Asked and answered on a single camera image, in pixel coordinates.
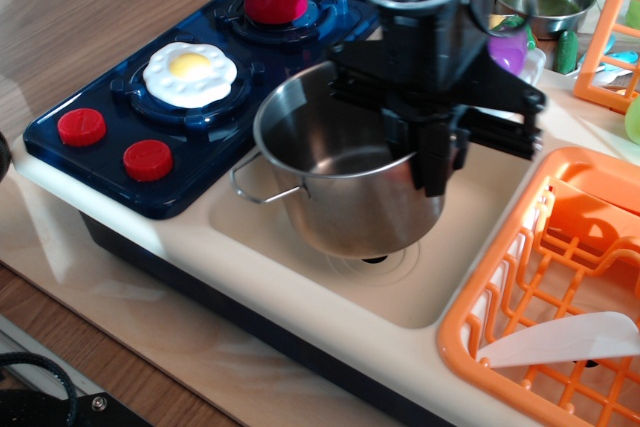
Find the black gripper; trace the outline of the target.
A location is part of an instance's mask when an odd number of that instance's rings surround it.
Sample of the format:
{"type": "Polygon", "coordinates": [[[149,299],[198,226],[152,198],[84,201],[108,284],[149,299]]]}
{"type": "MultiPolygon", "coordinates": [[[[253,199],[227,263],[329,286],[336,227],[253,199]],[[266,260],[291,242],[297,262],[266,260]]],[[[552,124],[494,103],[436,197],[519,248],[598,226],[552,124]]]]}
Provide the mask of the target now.
{"type": "Polygon", "coordinates": [[[545,95],[490,56],[493,0],[369,0],[382,37],[338,44],[335,94],[382,110],[392,157],[410,157],[414,187],[446,193],[470,141],[530,159],[541,144],[545,95]]]}

